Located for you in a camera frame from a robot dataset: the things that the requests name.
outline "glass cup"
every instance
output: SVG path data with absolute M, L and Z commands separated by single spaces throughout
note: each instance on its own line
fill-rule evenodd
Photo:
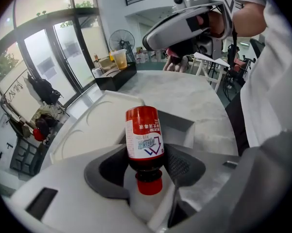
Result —
M 111 55 L 115 59 L 115 62 L 119 70 L 123 70 L 127 68 L 126 49 L 121 49 L 118 51 L 111 52 Z

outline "bottle label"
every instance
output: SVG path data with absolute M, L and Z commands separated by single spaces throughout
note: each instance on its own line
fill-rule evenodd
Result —
M 133 118 L 126 122 L 125 132 L 131 159 L 154 159 L 164 153 L 159 119 Z

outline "black tray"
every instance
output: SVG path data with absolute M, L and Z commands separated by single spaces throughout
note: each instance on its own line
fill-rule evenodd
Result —
M 95 80 L 98 87 L 102 91 L 118 91 L 130 78 L 135 75 L 136 72 L 135 63 L 130 62 L 127 63 L 126 69 L 119 71 L 118 68 L 115 67 Z

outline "marble countertop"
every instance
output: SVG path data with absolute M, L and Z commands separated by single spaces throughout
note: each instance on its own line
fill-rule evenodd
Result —
M 194 148 L 237 155 L 237 145 L 225 109 L 209 83 L 195 75 L 168 71 L 138 71 L 118 92 L 139 97 L 146 105 L 195 121 Z M 52 142 L 49 152 L 63 139 L 77 119 L 103 94 L 92 86 L 68 109 L 70 118 Z M 41 170 L 51 165 L 47 153 Z

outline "glass door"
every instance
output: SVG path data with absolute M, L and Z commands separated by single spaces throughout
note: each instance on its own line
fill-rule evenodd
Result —
M 53 29 L 69 70 L 80 84 L 82 91 L 85 91 L 87 87 L 94 84 L 94 76 L 83 55 L 73 22 L 70 20 L 55 24 Z
M 41 30 L 27 37 L 25 45 L 40 77 L 50 82 L 62 94 L 59 102 L 64 106 L 72 103 L 81 92 L 53 52 L 46 31 Z

